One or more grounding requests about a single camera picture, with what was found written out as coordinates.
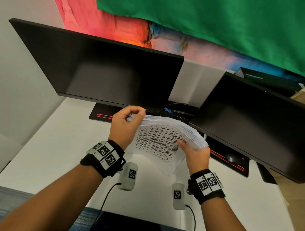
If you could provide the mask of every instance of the paper sheet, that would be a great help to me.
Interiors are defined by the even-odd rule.
[[[177,139],[186,142],[190,148],[199,149],[183,132],[170,125],[141,125],[126,151],[149,158],[164,173],[171,175],[185,158],[177,145]]]

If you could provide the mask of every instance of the forearm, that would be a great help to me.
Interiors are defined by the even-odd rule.
[[[215,197],[201,204],[207,231],[245,231],[224,198]]]
[[[8,214],[0,230],[69,230],[102,180],[93,167],[78,165]]]

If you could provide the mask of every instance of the monitor screen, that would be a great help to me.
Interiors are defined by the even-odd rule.
[[[274,169],[305,182],[305,105],[230,73],[190,125]]]
[[[58,95],[163,110],[183,56],[9,20]]]

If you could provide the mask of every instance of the black wrist strap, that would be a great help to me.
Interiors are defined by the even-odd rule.
[[[87,151],[81,165],[92,166],[103,177],[114,176],[126,163],[124,150],[114,141],[101,141]]]
[[[219,180],[209,169],[192,174],[188,180],[188,189],[199,204],[215,197],[225,198]]]

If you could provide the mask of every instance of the colorful wall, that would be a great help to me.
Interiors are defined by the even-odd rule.
[[[302,79],[282,68],[156,23],[98,10],[96,0],[55,2],[68,30],[183,55],[186,59],[216,68],[237,71],[240,67],[245,67],[284,78]]]

